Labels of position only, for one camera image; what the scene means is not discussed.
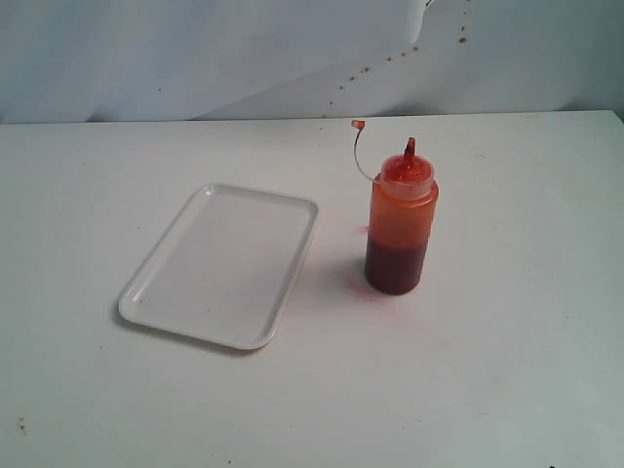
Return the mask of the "red sauce squeeze bottle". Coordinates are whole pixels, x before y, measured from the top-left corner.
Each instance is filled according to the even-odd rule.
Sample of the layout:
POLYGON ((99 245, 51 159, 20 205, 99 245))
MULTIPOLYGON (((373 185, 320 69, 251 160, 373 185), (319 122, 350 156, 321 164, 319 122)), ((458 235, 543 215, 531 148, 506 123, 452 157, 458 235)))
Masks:
POLYGON ((411 292, 420 282, 440 190, 433 165, 416 154, 409 137, 405 150, 387 158, 377 175, 368 175, 358 156, 366 122, 353 120, 357 170, 371 183, 365 278, 390 295, 411 292))

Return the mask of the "white rectangular plastic tray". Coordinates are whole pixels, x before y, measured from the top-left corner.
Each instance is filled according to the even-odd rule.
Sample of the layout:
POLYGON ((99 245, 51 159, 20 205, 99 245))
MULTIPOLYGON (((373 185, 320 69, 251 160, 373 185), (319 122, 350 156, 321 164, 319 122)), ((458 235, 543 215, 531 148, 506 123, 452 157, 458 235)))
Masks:
POLYGON ((264 347, 312 243, 318 205, 210 183, 183 206, 123 291, 127 322, 238 351, 264 347))

